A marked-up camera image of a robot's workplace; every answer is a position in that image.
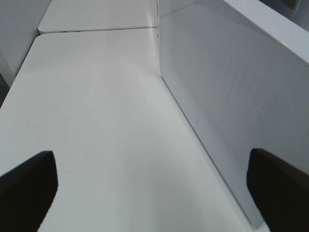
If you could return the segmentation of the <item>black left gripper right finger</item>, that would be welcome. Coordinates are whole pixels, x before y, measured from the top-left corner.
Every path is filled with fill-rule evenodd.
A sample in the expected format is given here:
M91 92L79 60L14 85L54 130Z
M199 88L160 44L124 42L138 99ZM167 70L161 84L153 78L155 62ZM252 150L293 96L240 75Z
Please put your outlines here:
M250 152L247 188L271 232L309 230L309 176L272 153Z

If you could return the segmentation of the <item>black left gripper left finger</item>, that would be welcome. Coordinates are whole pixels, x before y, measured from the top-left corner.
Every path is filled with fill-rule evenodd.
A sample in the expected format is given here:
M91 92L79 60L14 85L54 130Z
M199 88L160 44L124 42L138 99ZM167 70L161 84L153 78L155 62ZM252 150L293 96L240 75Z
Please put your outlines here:
M56 160L42 151L0 177L0 230L37 232L58 189Z

